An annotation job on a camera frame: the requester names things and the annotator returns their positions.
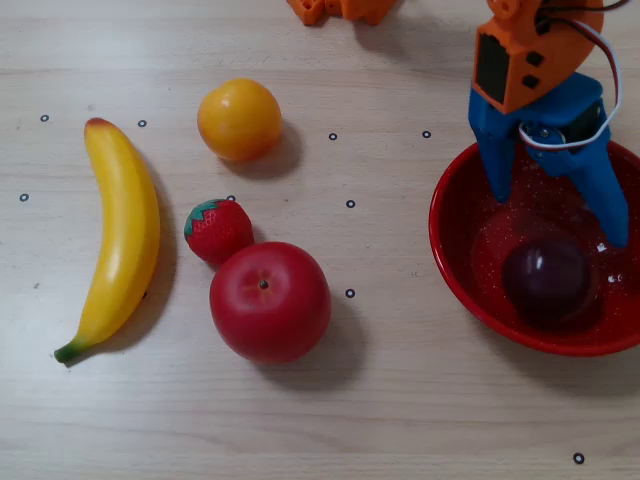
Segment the table surface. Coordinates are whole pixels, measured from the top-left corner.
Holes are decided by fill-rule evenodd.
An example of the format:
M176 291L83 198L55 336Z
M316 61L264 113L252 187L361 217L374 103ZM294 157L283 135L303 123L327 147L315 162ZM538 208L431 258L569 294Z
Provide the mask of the table surface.
M474 140L485 2L407 0L375 28L305 28L284 0L0 3L3 478L640 478L640 349L566 359L512 344L466 313L431 255L431 194ZM637 12L605 27L626 83L614 138L636 152ZM581 71L611 105L604 55ZM238 76L270 88L286 119L273 165L242 174L196 128L204 95ZM162 247L134 318L65 368L52 352L75 333L102 228L93 116L150 159ZM211 322L213 273L182 225L231 194L261 238L308 250L331 285L330 330L296 364L256 368Z

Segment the banana tip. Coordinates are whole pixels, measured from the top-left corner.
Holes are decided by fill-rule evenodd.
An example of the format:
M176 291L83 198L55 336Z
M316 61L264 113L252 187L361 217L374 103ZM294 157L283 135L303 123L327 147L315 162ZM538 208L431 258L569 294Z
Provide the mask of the banana tip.
M84 127L84 132L85 132L85 135L86 135L87 130L89 128L111 127L111 126L113 126L113 124L111 122L106 121L104 118L92 118L91 120L87 121L87 124Z
M69 363L85 351L85 348L79 347L73 342L67 343L64 347L53 352L53 356L60 363Z

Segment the red strawberry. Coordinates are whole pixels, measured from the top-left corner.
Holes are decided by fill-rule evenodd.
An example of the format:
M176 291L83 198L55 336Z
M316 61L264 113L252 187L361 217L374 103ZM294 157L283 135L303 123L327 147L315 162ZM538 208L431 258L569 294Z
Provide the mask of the red strawberry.
M214 266L255 243L251 220L231 200L211 200L194 208L184 226L184 238L193 253Z

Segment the yellow banana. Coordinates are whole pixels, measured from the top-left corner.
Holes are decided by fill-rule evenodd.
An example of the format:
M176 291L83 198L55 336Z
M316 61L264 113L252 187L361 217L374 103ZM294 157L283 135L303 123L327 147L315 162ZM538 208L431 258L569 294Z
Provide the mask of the yellow banana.
M55 352L64 363L127 321L151 281L160 245L158 200L140 154L101 118L87 122L84 137L102 197L102 247L78 333Z

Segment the cable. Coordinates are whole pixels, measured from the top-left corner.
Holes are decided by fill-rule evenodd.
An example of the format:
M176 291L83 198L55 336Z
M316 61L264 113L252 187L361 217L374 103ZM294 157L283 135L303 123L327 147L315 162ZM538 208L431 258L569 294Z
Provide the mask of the cable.
M620 109L620 105L622 104L623 85L622 85L622 77L620 76L620 67L618 65L618 57L616 56L616 53L613 51L613 48L611 47L609 42L607 42L602 37L602 35L600 35L598 32L596 32L593 28L591 28L589 25L585 23L582 23L578 20L573 20L570 18L549 18L549 19L543 20L540 23L546 23L546 22L565 23L571 26L572 28L577 30L578 33L580 33L582 36L588 38L590 41L595 43L605 53L605 55L609 59L609 64L611 65L611 70L613 71L613 77L616 85L616 106L612 110L609 117L607 117L604 123L600 126L600 129L596 132L596 134L593 137L588 138L586 140L582 140L579 142L572 142L572 143L562 143L560 145L550 145L547 143L539 143L539 142L536 142L529 135L527 135L527 133L524 131L522 123L518 127L518 130L520 131L520 138L528 147L535 148L536 150L543 150L546 152L558 152L561 150L567 150L569 148L584 147L586 145L589 145L595 142L600 137L600 135L604 133L604 131L607 129L607 127L611 123L611 120L613 120L613 117L615 117L616 113L618 113L618 110Z
M620 7L624 7L627 3L630 3L631 0L618 0L611 5L604 5L602 7L576 7L576 6L541 6L540 10L545 10L546 12L610 12L612 10L616 10Z

